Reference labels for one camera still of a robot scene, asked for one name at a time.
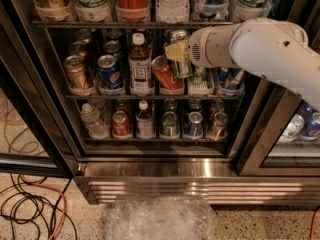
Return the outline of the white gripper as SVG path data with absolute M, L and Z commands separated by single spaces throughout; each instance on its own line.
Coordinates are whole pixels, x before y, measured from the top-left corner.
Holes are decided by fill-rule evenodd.
M 237 27 L 238 24 L 233 24 L 199 29 L 191 34 L 188 41 L 167 45 L 165 55 L 176 62 L 190 59 L 197 67 L 236 67 L 229 52 L 229 44 Z

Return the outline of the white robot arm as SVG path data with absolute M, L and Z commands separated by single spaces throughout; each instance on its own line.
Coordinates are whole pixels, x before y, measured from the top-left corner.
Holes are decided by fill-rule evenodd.
M 303 28 L 269 18 L 210 26 L 165 47 L 166 57 L 198 67 L 241 68 L 299 95 L 320 110 L 320 54 Z

